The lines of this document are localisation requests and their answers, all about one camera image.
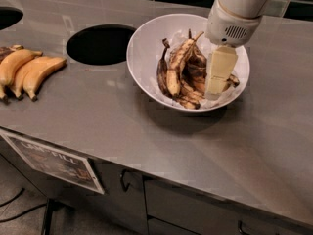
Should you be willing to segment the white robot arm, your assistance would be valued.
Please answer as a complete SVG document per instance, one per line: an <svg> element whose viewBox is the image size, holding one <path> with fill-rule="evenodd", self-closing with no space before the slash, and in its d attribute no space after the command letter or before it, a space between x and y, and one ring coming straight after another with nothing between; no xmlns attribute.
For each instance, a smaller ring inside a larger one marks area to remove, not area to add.
<svg viewBox="0 0 313 235"><path fill-rule="evenodd" d="M226 88L238 55L259 27L271 0L214 0L208 15L205 37L216 48L208 58L204 95L217 99Z"/></svg>

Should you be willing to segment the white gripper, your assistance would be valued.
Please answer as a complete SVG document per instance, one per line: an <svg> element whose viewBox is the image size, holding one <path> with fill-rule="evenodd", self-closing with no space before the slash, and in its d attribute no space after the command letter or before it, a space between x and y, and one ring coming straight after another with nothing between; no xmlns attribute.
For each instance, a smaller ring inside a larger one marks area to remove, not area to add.
<svg viewBox="0 0 313 235"><path fill-rule="evenodd" d="M219 0L214 1L207 19L205 37L215 45L232 47L218 46L207 60L204 92L207 99L215 100L226 90L238 59L234 48L250 41L261 19L237 16L229 12Z"/></svg>

